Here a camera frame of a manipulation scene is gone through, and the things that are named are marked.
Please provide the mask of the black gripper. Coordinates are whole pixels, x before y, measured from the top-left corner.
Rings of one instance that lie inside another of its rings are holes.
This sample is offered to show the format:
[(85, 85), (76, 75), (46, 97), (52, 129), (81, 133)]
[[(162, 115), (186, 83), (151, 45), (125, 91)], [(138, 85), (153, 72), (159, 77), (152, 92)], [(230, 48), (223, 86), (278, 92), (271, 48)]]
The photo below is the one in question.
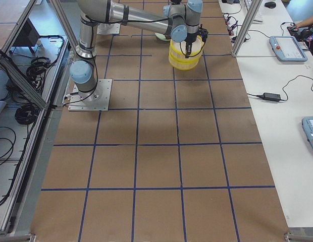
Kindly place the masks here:
[(185, 44), (185, 57), (190, 57), (192, 52), (192, 44), (196, 41), (197, 36), (200, 36), (202, 42), (206, 42), (208, 38), (208, 30), (200, 25), (187, 25), (187, 42)]

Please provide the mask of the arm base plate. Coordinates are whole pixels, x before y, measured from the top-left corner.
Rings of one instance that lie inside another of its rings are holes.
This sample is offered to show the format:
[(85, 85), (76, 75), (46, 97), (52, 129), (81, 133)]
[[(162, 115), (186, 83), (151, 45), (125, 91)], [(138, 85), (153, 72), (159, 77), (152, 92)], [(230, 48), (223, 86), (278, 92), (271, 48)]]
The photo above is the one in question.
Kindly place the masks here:
[(71, 96), (68, 111), (108, 111), (111, 89), (112, 79), (99, 79), (93, 94), (80, 92), (75, 84), (73, 91), (78, 94)]
[(120, 32), (120, 24), (102, 24), (97, 27), (97, 35), (118, 35)]

